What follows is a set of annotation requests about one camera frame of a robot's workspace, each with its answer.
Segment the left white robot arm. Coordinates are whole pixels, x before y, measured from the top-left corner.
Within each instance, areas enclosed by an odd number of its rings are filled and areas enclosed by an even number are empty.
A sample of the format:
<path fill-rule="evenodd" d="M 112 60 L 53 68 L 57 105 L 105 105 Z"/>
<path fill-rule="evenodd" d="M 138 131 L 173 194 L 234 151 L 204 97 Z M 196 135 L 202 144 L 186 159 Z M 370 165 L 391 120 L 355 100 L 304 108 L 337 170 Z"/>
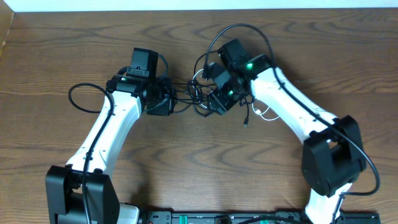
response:
<path fill-rule="evenodd" d="M 144 223 L 137 206 L 121 203 L 111 177 L 133 124 L 145 113 L 174 112 L 171 79 L 157 76 L 164 56 L 135 48 L 131 64 L 121 68 L 105 88 L 104 104 L 83 144 L 65 166 L 52 166 L 45 176 L 51 223 Z"/>

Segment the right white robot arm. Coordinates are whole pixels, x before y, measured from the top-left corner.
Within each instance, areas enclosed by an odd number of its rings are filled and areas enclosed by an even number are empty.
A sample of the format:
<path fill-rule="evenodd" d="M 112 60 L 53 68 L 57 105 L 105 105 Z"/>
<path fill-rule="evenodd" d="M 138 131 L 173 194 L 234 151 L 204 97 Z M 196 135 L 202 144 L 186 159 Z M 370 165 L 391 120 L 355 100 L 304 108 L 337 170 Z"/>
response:
<path fill-rule="evenodd" d="M 208 109 L 222 115 L 252 95 L 274 110 L 303 144 L 302 174 L 311 187 L 306 216 L 312 223 L 335 221 L 340 215 L 339 196 L 366 168 L 358 123 L 317 106 L 272 66 L 269 57 L 252 57 L 238 39 L 217 53 L 222 63 L 211 62 L 204 74 L 216 84 L 207 96 Z"/>

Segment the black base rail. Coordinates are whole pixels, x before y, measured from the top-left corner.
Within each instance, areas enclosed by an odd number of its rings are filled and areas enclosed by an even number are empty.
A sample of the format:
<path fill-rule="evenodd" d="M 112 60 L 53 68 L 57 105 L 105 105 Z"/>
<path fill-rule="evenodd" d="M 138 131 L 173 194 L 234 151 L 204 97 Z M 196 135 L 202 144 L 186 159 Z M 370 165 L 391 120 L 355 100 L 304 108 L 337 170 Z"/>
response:
<path fill-rule="evenodd" d="M 272 224 L 272 223 L 311 223 L 310 219 L 298 210 L 279 210 L 267 213 L 177 213 L 168 211 L 141 212 L 138 224 Z M 376 213 L 340 213 L 336 224 L 381 224 Z"/>

